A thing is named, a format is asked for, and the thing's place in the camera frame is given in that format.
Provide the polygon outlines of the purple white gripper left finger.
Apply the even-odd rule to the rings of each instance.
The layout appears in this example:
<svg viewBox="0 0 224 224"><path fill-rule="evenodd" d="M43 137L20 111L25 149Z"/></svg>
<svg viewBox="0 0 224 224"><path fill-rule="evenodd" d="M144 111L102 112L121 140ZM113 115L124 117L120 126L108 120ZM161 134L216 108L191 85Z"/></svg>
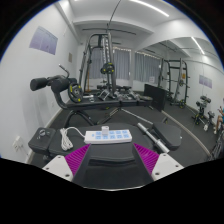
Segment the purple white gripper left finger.
<svg viewBox="0 0 224 224"><path fill-rule="evenodd" d="M66 156L57 155L43 167L43 170L67 181L72 181L84 161L89 148L90 145L87 144Z"/></svg>

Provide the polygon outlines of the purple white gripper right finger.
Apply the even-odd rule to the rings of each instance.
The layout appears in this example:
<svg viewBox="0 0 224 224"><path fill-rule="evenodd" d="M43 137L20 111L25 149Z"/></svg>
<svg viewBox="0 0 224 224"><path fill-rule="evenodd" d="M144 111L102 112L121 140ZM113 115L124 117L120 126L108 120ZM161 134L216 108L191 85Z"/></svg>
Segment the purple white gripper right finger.
<svg viewBox="0 0 224 224"><path fill-rule="evenodd" d="M183 166L168 153L158 154L136 143L133 146L142 165L154 181L183 169Z"/></svg>

